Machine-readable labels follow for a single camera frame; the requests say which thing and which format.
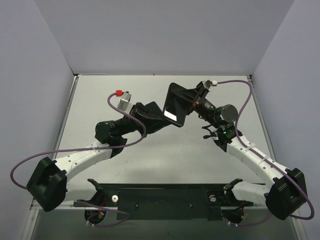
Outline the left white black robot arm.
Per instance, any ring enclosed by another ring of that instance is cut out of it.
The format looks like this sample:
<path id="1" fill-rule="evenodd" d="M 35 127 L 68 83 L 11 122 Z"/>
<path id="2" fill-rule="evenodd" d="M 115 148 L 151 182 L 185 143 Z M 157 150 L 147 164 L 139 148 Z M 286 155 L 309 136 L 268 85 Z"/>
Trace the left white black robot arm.
<path id="1" fill-rule="evenodd" d="M 170 125 L 163 112 L 153 101 L 147 105 L 136 103 L 129 113 L 117 120 L 101 121 L 95 126 L 95 141 L 85 147 L 71 150 L 69 155 L 51 159 L 48 156 L 36 165 L 27 185 L 27 191 L 41 208 L 50 212 L 64 201 L 85 200 L 92 206 L 103 200 L 103 189 L 92 179 L 80 186 L 70 180 L 104 160 L 120 154 L 128 143 L 126 134 L 139 132 L 141 138 Z"/>

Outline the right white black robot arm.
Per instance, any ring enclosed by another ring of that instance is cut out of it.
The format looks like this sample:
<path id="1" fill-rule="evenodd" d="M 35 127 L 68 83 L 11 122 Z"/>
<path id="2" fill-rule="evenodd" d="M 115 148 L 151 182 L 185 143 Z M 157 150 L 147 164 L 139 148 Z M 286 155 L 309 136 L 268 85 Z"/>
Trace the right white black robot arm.
<path id="1" fill-rule="evenodd" d="M 171 83 L 167 92 L 163 112 L 172 123 L 182 127 L 185 118 L 196 112 L 200 119 L 214 127 L 207 138 L 224 152 L 240 160 L 253 171 L 263 184 L 249 183 L 237 178 L 223 188 L 224 201 L 230 205 L 250 202 L 267 207 L 280 220 L 291 217 L 307 202 L 305 176 L 297 168 L 289 169 L 275 162 L 238 129 L 242 109 L 231 104 L 214 106 L 206 96 L 219 85 L 217 81 L 202 81 L 195 88 L 187 89 Z"/>

